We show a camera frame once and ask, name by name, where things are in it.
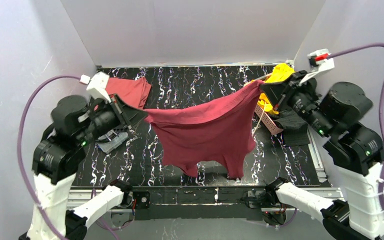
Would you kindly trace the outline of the coral pink t-shirt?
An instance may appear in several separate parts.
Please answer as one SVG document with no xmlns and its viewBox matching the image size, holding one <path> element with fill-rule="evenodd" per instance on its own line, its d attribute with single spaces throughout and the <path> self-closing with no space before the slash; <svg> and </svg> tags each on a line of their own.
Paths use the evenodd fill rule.
<svg viewBox="0 0 384 240">
<path fill-rule="evenodd" d="M 105 90 L 109 95 L 117 94 L 129 106 L 143 109 L 151 88 L 145 77 L 137 80 L 111 77 Z"/>
</svg>

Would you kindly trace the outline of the pink laundry basket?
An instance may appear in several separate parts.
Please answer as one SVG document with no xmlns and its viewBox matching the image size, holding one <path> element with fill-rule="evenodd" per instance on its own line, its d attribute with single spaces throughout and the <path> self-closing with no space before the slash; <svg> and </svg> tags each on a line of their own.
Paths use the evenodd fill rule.
<svg viewBox="0 0 384 240">
<path fill-rule="evenodd" d="M 255 106 L 254 112 L 258 117 L 258 123 L 262 123 L 272 135 L 277 135 L 284 131 L 275 124 L 264 109 L 258 104 Z"/>
</svg>

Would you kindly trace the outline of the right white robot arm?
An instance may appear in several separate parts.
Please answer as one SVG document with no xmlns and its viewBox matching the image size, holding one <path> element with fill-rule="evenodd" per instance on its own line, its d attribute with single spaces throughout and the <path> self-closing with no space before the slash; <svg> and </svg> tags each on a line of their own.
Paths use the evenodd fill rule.
<svg viewBox="0 0 384 240">
<path fill-rule="evenodd" d="M 317 81 L 305 80 L 305 76 L 306 71 L 298 71 L 283 82 L 265 82 L 260 89 L 276 110 L 292 109 L 327 138 L 323 148 L 343 178 L 346 200 L 321 197 L 282 177 L 265 187 L 265 198 L 307 213 L 337 240 L 379 240 L 384 236 L 379 192 L 384 142 L 360 123 L 373 102 L 361 87 L 346 81 L 336 82 L 320 96 Z"/>
</svg>

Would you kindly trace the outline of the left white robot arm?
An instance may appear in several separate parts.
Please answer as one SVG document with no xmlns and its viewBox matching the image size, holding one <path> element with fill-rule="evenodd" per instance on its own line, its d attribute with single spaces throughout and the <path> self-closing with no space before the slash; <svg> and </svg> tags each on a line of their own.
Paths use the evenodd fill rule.
<svg viewBox="0 0 384 240">
<path fill-rule="evenodd" d="M 72 210 L 67 208 L 71 186 L 85 147 L 107 132 L 130 129 L 147 117 L 144 110 L 127 105 L 114 94 L 109 101 L 69 95 L 51 111 L 52 124 L 33 152 L 32 171 L 38 203 L 23 240 L 82 240 L 106 212 L 127 203 L 132 186 L 114 180 L 101 193 Z"/>
</svg>

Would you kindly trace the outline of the maroon garment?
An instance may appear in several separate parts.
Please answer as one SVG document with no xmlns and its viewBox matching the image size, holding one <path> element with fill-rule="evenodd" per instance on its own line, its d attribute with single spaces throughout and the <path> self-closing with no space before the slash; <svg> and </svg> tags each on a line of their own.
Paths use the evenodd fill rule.
<svg viewBox="0 0 384 240">
<path fill-rule="evenodd" d="M 244 176 L 244 160 L 256 146 L 252 119 L 262 80 L 238 91 L 184 109 L 146 109 L 145 122 L 162 145 L 162 164 L 198 177 L 198 163 L 215 161 L 231 179 Z"/>
</svg>

